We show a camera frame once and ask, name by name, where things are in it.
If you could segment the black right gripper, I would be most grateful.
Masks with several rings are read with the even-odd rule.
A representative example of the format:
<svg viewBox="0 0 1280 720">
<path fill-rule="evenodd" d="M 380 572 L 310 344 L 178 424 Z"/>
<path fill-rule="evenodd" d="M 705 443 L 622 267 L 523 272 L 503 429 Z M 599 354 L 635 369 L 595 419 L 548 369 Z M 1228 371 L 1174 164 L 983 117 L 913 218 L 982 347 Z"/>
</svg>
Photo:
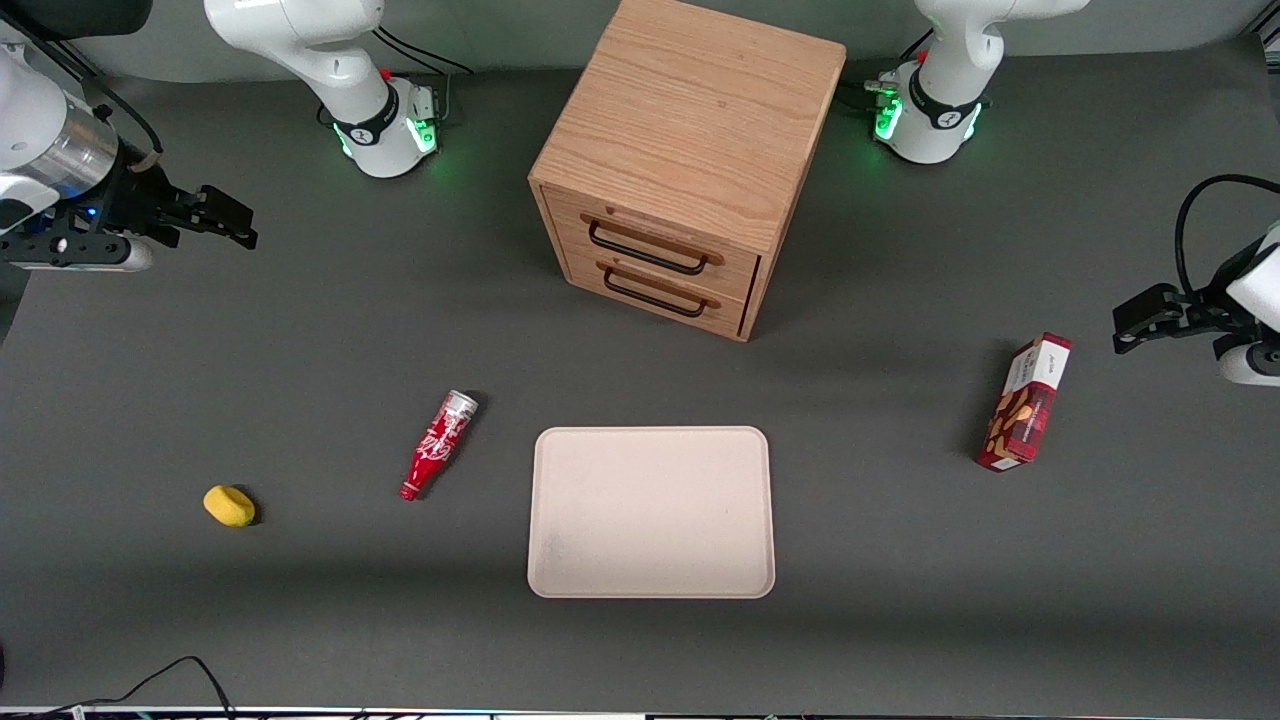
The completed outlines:
<svg viewBox="0 0 1280 720">
<path fill-rule="evenodd" d="M 142 158 L 138 150 L 120 150 L 105 179 L 84 196 L 84 205 L 96 211 L 92 231 L 128 232 L 175 247 L 179 228 L 219 234 L 246 250 L 257 247 L 252 209 L 211 184 L 195 192 L 178 190 L 160 167 L 132 170 Z"/>
</svg>

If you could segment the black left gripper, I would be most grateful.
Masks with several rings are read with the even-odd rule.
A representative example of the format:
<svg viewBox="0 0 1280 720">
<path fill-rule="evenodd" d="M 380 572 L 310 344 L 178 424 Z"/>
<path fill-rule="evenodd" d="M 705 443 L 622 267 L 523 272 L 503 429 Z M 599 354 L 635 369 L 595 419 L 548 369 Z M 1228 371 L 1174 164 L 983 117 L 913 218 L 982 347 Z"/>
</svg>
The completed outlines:
<svg viewBox="0 0 1280 720">
<path fill-rule="evenodd" d="M 1174 284 L 1153 284 L 1116 306 L 1114 352 L 1206 333 L 1267 340 L 1267 242 L 1257 240 L 1229 258 L 1192 297 Z"/>
</svg>

